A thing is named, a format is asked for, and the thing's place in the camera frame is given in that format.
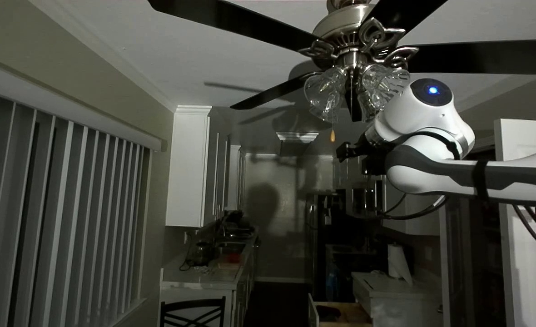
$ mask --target ceiling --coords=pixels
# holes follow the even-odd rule
[[[148,0],[32,2],[168,107],[179,103],[228,107],[255,91],[282,83],[293,67],[306,62],[306,56],[277,45],[162,14],[153,11]],[[306,31],[313,31],[328,14],[326,0],[233,2]],[[536,0],[449,0],[402,44],[518,38],[536,38]],[[460,109],[531,80],[531,76],[506,74],[439,78],[453,87]],[[250,122],[250,116],[266,114],[266,109],[297,103],[299,96],[300,93],[239,116]]]

